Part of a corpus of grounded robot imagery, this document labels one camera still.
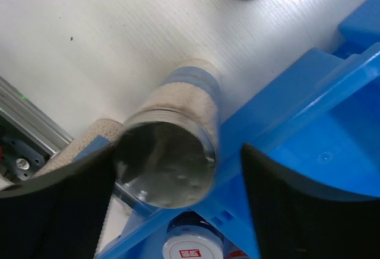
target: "blue tray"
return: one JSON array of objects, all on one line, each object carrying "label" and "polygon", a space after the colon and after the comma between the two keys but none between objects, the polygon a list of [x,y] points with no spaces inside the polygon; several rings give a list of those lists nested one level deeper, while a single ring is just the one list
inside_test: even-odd
[{"label": "blue tray", "polygon": [[[339,26],[346,42],[298,61],[221,126],[213,192],[190,207],[252,258],[259,258],[240,174],[250,143],[312,179],[380,197],[380,0]],[[122,234],[99,259],[163,259],[168,222],[185,209],[137,204]]]}]

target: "blue bin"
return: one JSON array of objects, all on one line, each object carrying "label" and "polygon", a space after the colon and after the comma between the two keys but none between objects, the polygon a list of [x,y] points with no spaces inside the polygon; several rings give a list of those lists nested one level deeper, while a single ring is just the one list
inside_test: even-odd
[{"label": "blue bin", "polygon": [[[190,207],[252,258],[259,258],[239,151],[250,143],[314,180],[380,197],[380,0],[340,24],[346,42],[298,61],[221,127],[213,192]],[[168,222],[185,209],[137,204],[99,259],[162,259]]]}]

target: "blue plastic bin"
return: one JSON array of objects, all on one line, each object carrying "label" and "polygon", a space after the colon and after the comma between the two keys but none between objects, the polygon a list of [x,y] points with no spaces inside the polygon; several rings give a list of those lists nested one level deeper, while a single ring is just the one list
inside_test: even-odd
[{"label": "blue plastic bin", "polygon": [[[240,174],[250,143],[327,185],[380,197],[380,0],[340,24],[346,42],[298,61],[221,127],[221,164],[213,192],[191,207],[252,258],[258,246]],[[162,259],[168,222],[185,209],[138,204],[99,259]]]}]

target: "red logo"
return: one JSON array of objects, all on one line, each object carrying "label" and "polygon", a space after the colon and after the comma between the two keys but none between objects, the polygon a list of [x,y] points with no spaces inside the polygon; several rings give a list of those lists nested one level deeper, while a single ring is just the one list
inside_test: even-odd
[{"label": "red logo", "polygon": [[201,252],[198,249],[180,250],[179,253],[182,258],[202,257]]}]

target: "can lid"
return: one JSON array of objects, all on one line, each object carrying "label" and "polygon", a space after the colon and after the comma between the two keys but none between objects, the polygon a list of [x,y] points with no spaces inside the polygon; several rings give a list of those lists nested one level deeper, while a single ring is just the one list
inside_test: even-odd
[{"label": "can lid", "polygon": [[162,253],[164,259],[219,259],[223,258],[223,243],[205,228],[185,225],[168,233]]}]

